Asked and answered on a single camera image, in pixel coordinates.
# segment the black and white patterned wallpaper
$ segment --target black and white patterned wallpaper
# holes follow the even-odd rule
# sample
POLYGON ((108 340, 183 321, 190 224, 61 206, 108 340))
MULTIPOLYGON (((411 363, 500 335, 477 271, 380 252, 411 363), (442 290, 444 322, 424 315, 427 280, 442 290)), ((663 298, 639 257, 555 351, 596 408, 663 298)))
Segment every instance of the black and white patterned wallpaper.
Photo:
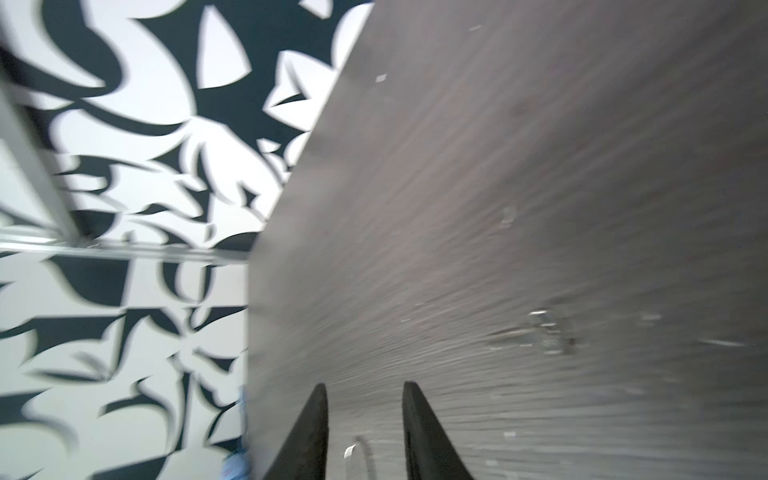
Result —
POLYGON ((0 478, 219 478, 244 265, 0 253, 0 478))
POLYGON ((0 60, 91 236, 248 250, 371 7, 0 0, 0 60))

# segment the dark leaf shape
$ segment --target dark leaf shape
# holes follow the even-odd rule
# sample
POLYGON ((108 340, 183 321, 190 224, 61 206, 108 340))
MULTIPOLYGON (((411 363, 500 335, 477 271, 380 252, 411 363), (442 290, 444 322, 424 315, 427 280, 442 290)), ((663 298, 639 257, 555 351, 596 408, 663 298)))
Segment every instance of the dark leaf shape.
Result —
POLYGON ((229 453, 235 453, 240 450, 243 437, 237 437, 236 439, 224 440, 223 442, 214 443, 214 447, 227 450, 229 453))
POLYGON ((170 210, 168 207, 164 207, 160 204, 149 204, 147 208, 143 209, 141 212, 138 212, 137 215, 151 215, 151 214, 158 214, 160 212, 164 212, 166 210, 170 210))
POLYGON ((186 240, 179 237, 175 233, 171 233, 170 231, 156 225, 154 227, 168 236, 168 241, 165 243, 165 245, 186 245, 187 247, 193 247, 193 245, 190 245, 186 240))
POLYGON ((154 405, 163 409, 163 412, 165 412, 166 417, 168 417, 170 414, 168 413, 166 408, 163 406, 163 404, 161 404, 157 400, 139 391, 138 387, 144 380, 145 379, 138 380, 131 386, 131 389, 134 392, 136 392, 135 396, 132 396, 129 399, 122 399, 116 402, 109 402, 107 405, 102 407, 101 415, 106 415, 109 412, 114 412, 115 410, 120 410, 120 409, 126 409, 136 405, 154 405))
POLYGON ((35 373, 40 376, 47 376, 52 379, 64 380, 67 382, 79 382, 79 383, 101 382, 101 379, 94 379, 89 376, 75 375, 74 373, 46 372, 44 370, 38 370, 35 373))
MULTIPOLYGON (((59 96, 72 100, 94 97, 118 87, 123 79, 118 59, 104 40, 85 24, 80 2, 42 2, 41 16, 48 36, 56 46, 75 63, 104 81, 104 87, 100 88, 70 85, 67 94, 59 96)), ((36 78, 30 80, 32 87, 39 88, 36 78)))
POLYGON ((99 305, 121 305, 128 260, 54 255, 48 261, 58 267, 83 299, 99 305))
POLYGON ((30 478, 34 477, 35 475, 37 475, 40 472, 42 472, 42 468, 40 470, 36 471, 35 473, 31 474, 31 475, 27 475, 25 477, 21 477, 19 480, 29 480, 30 478))
POLYGON ((131 120, 130 118, 125 118, 116 114, 109 113, 106 110, 101 110, 99 107, 96 107, 95 105, 86 101, 78 101, 77 106, 87 111, 94 118, 103 121, 105 124, 110 124, 113 127, 117 127, 121 130, 130 131, 139 135, 161 137, 163 135, 174 133, 180 127, 179 124, 145 124, 140 121, 131 120))
POLYGON ((176 448, 174 449, 174 452, 181 450, 181 441, 184 439, 184 430, 187 427, 187 405, 189 404, 190 398, 190 374, 188 372, 181 376, 181 387, 184 392, 184 411, 180 416, 183 422, 181 423, 181 428, 179 429, 179 439, 176 442, 176 448))
POLYGON ((214 398, 214 393, 210 391, 209 389, 205 388, 202 384, 199 385, 200 392, 202 392, 203 397, 205 398, 205 401, 213 406, 219 409, 219 413, 216 415, 216 418, 212 421, 210 424, 210 428, 208 429, 207 434, 205 435, 206 439, 209 439, 211 435, 213 435, 214 430, 216 429, 216 425, 218 425, 219 420, 221 419, 221 416, 229 409, 233 408, 235 405, 237 405, 237 402, 232 402, 229 405, 220 406, 218 403, 216 403, 216 399, 214 398))
POLYGON ((47 349, 76 340, 98 340, 104 331, 122 316, 36 316, 15 328, 0 333, 0 339, 35 331, 38 342, 32 356, 47 349))
POLYGON ((96 210, 75 210, 72 212, 74 221, 88 238, 99 238, 112 228, 115 214, 97 212, 96 210))
MULTIPOLYGON (((300 83, 299 83, 298 81, 294 81, 293 83, 294 83, 295 85, 297 85, 297 86, 298 86, 298 85, 300 85, 300 83)), ((295 94, 295 95, 293 95, 293 96, 291 96, 291 97, 288 97, 288 98, 286 98, 285 100, 281 101, 280 103, 278 103, 278 105, 289 104, 289 103, 291 103, 292 101, 302 101, 302 100, 306 100, 306 96, 304 95, 304 92, 300 91, 299 93, 297 93, 297 94, 295 94)))
POLYGON ((215 322, 218 319, 223 319, 225 316, 232 315, 233 313, 242 312, 246 306, 214 306, 211 307, 208 312, 208 317, 200 326, 195 328, 195 331, 199 332, 209 324, 215 322))
POLYGON ((149 316, 152 321, 161 329, 179 335, 179 331, 174 325, 174 322, 168 318, 168 315, 163 313, 162 309, 160 308, 126 310, 125 325, 123 326, 123 336, 120 339, 120 352, 118 353, 118 367, 116 369, 119 369, 125 360, 125 345, 128 341, 128 336, 131 334, 131 331, 139 323, 139 321, 146 316, 149 316))
POLYGON ((96 472, 91 476, 91 480, 155 480, 163 469, 166 458, 153 458, 146 462, 96 472))
POLYGON ((200 356, 204 356, 206 359, 209 359, 215 366, 222 369, 224 372, 229 372, 230 367, 232 366, 232 363, 237 360, 237 357, 234 357, 232 359, 218 359, 212 356, 204 355, 203 353, 198 353, 200 356))
POLYGON ((208 188, 201 192, 196 192, 186 187, 184 189, 189 193, 189 195, 192 196, 192 198, 203 209, 203 213, 199 217, 195 217, 192 220, 197 220, 199 222, 207 223, 208 222, 208 204, 210 203, 210 196, 212 195, 212 193, 210 192, 210 182, 205 172, 205 163, 203 162, 203 157, 200 155, 200 153, 197 154, 197 176, 203 181, 203 183, 208 188))
POLYGON ((173 168, 175 171, 181 173, 181 165, 179 165, 179 153, 181 152, 181 145, 174 147, 173 149, 165 152, 161 156, 154 159, 168 167, 173 168))
POLYGON ((221 240, 214 246, 214 248, 247 252, 253 248, 253 244, 256 243, 258 236, 258 232, 238 233, 237 235, 221 240))
POLYGON ((205 267, 205 281, 203 284, 203 298, 208 297, 210 292, 210 282, 214 279, 214 267, 215 265, 206 265, 205 267))
POLYGON ((43 392, 44 390, 20 395, 0 396, 0 425, 29 422, 22 413, 22 407, 26 402, 43 392))
POLYGON ((246 204, 246 206, 250 206, 250 203, 253 201, 254 198, 257 197, 257 195, 254 192, 252 192, 252 191, 250 191, 250 190, 248 190, 246 188, 243 189, 243 193, 245 194, 245 204, 246 204))
MULTIPOLYGON (((86 175, 93 175, 94 177, 102 177, 107 181, 107 186, 99 190, 90 190, 92 194, 101 194, 112 185, 111 166, 114 164, 121 164, 121 163, 122 162, 118 162, 110 158, 92 157, 90 155, 78 155, 78 166, 60 175, 86 174, 86 175)), ((94 213, 104 214, 106 212, 94 212, 94 213)))
POLYGON ((178 299, 185 300, 176 290, 176 272, 179 270, 178 262, 163 262, 163 280, 165 280, 165 286, 168 287, 170 292, 178 299))
POLYGON ((109 379, 111 372, 109 371, 109 367, 105 365, 101 359, 85 352, 75 353, 73 357, 91 367, 94 372, 98 372, 102 380, 109 379))

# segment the wood grain surface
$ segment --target wood grain surface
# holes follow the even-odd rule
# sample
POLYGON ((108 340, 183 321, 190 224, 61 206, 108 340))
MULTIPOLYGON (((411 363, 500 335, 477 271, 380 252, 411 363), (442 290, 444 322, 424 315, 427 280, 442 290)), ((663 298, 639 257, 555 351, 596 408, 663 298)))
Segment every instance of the wood grain surface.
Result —
POLYGON ((475 478, 768 478, 768 4, 379 0, 250 267, 257 469, 405 478, 419 383, 475 478), (386 74, 386 79, 376 78, 386 74), (488 344, 554 306, 571 355, 488 344))

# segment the floral wall pattern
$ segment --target floral wall pattern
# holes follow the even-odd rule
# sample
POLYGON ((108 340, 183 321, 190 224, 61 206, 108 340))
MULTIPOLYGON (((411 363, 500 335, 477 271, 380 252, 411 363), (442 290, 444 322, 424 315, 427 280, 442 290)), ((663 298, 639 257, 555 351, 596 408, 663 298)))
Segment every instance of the floral wall pattern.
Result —
POLYGON ((250 249, 361 0, 0 0, 0 60, 105 242, 250 249))
POLYGON ((218 478, 245 266, 0 253, 0 478, 218 478))

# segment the gray wooden board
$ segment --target gray wooden board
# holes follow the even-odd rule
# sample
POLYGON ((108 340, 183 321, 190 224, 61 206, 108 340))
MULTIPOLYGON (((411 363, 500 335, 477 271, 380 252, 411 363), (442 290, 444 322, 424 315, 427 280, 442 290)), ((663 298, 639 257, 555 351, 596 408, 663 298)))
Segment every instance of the gray wooden board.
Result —
POLYGON ((768 477, 767 18, 377 2, 251 256, 257 467, 323 381, 328 478, 405 478, 415 380, 476 478, 768 477))

